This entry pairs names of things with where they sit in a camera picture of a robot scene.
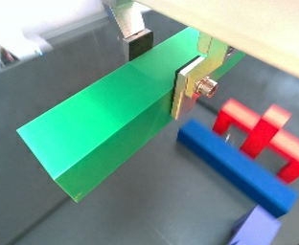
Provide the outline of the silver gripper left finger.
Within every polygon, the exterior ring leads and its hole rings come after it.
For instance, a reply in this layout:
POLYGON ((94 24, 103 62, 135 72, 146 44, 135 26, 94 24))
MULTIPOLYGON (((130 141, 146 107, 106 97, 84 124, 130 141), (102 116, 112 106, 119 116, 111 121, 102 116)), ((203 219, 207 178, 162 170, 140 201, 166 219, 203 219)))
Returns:
POLYGON ((128 61, 154 47, 154 32, 146 28, 140 6, 135 0, 102 0, 106 13, 118 29, 128 61))

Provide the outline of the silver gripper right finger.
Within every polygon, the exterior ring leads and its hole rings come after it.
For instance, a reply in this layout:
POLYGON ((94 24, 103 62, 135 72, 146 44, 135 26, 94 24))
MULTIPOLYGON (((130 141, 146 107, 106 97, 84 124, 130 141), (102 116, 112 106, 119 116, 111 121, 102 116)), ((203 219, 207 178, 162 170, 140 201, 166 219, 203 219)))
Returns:
POLYGON ((171 116, 179 120, 194 108, 197 97, 213 97, 218 82, 211 79, 227 60, 229 45, 206 33, 199 34, 197 56, 176 72, 171 116))

